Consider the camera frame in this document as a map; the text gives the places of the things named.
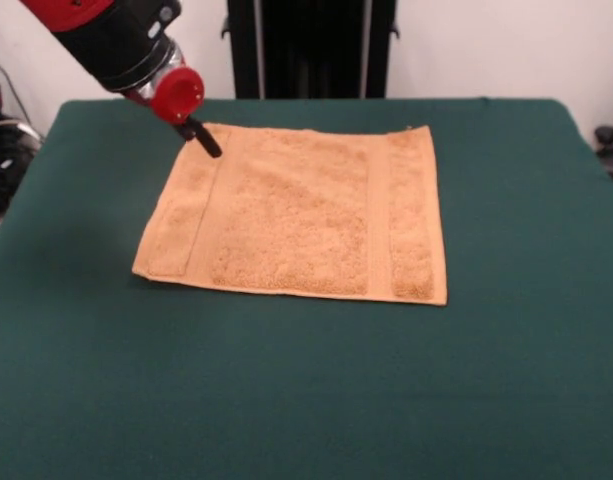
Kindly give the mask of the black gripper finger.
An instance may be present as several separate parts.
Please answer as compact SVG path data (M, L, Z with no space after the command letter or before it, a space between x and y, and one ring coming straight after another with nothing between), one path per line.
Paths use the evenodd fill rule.
M212 158L222 156L217 140L199 120L188 117L182 124L175 125L174 129L186 142L198 142Z

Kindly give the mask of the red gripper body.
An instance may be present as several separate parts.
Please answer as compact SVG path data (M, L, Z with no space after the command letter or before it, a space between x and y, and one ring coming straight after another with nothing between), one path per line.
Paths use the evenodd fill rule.
M204 83L189 67L177 67L158 81L149 101L153 112L170 124L182 124L203 103Z

